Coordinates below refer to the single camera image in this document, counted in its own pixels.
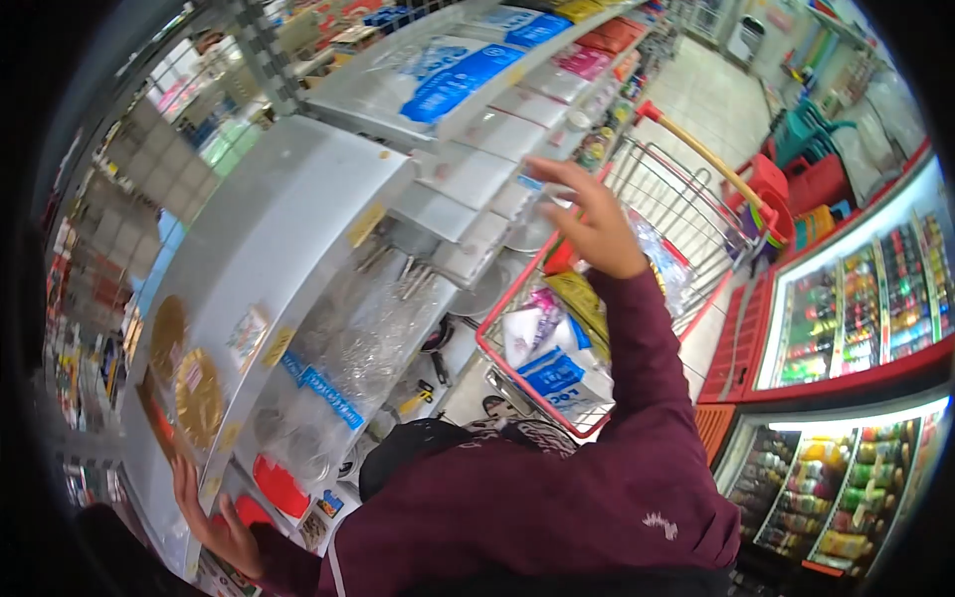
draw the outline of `refrigerator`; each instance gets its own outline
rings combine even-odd
[[[736,407],[713,465],[740,536],[793,566],[854,583],[887,565],[951,427],[947,384],[875,404]]]
[[[822,243],[738,288],[698,402],[941,383],[955,339],[949,209],[938,159],[925,155]]]

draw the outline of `price tag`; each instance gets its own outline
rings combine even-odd
[[[523,66],[520,64],[514,66],[507,72],[508,85],[511,87],[517,85],[524,78],[524,75],[526,75],[526,71]]]
[[[202,366],[199,364],[199,359],[195,359],[192,365],[189,366],[189,372],[185,375],[185,385],[188,386],[190,394],[196,391],[201,381]]]
[[[262,364],[266,367],[275,367],[275,364],[278,363],[282,355],[285,354],[288,344],[292,341],[292,336],[294,335],[295,330],[292,328],[280,328],[275,333],[275,340],[272,342],[272,346],[265,351],[265,356],[262,357]]]
[[[346,236],[351,243],[352,248],[357,248],[365,242],[374,227],[385,217],[385,206],[379,202],[369,205],[365,213],[358,216],[358,219],[351,225],[351,229]]]
[[[212,498],[219,493],[219,487],[223,484],[222,477],[212,477],[205,480],[205,483],[202,484],[202,497],[203,498]]]
[[[860,503],[859,506],[856,507],[856,512],[852,515],[852,525],[854,528],[859,528],[859,526],[862,524],[862,517],[864,516],[865,504]]]
[[[223,440],[219,442],[220,454],[227,454],[232,451],[236,439],[239,438],[239,432],[242,430],[242,424],[239,421],[232,421],[223,429]]]

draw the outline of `white package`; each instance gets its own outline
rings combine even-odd
[[[481,267],[494,258],[492,249],[500,245],[507,225],[507,220],[497,214],[482,213],[460,244],[442,242],[437,247],[432,264],[460,281],[473,280]]]
[[[540,193],[541,184],[538,181],[520,175],[500,189],[491,201],[491,211],[513,222],[530,203],[537,200]]]
[[[499,95],[491,107],[536,122],[548,130],[560,124],[570,110],[556,99],[520,87],[511,87]]]
[[[476,211],[484,209],[518,169],[513,161],[460,143],[445,143],[440,151],[440,156],[412,151],[421,171],[416,180]]]
[[[541,64],[520,82],[520,86],[524,89],[553,97],[567,105],[573,104],[580,98],[590,84],[591,81],[565,71],[553,62]]]
[[[454,140],[510,161],[521,161],[543,141],[547,129],[487,108]]]

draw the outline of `yellow price label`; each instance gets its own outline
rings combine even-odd
[[[219,493],[219,487],[223,484],[222,477],[211,477],[202,484],[202,496],[212,498]]]
[[[374,230],[374,227],[377,226],[384,217],[385,206],[379,202],[372,203],[369,208],[365,210],[365,213],[358,216],[358,220],[351,225],[351,230],[346,234],[349,243],[351,243],[351,247],[357,248],[364,243],[368,235],[371,234],[371,231]]]
[[[220,454],[228,454],[232,451],[232,446],[235,445],[236,439],[239,438],[239,432],[242,430],[242,424],[239,421],[232,421],[223,428],[223,440],[219,442],[219,449],[217,452]]]
[[[517,85],[524,78],[524,75],[526,75],[524,67],[520,64],[515,65],[507,72],[507,84]]]
[[[282,355],[286,353],[288,344],[292,341],[292,336],[294,335],[295,330],[292,328],[280,328],[275,334],[275,340],[272,342],[272,346],[265,351],[265,356],[262,357],[262,364],[266,367],[275,367],[275,364],[279,362]]]

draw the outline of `person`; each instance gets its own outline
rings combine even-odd
[[[197,540],[286,597],[726,594],[739,511],[716,490],[647,257],[613,194],[580,166],[527,162],[535,178],[572,188],[587,215],[546,212],[606,304],[616,407],[597,440],[576,449],[533,420],[400,425],[366,458],[363,505],[333,529],[324,558],[267,524],[246,528],[225,495],[227,526],[212,524],[179,459],[176,499]]]

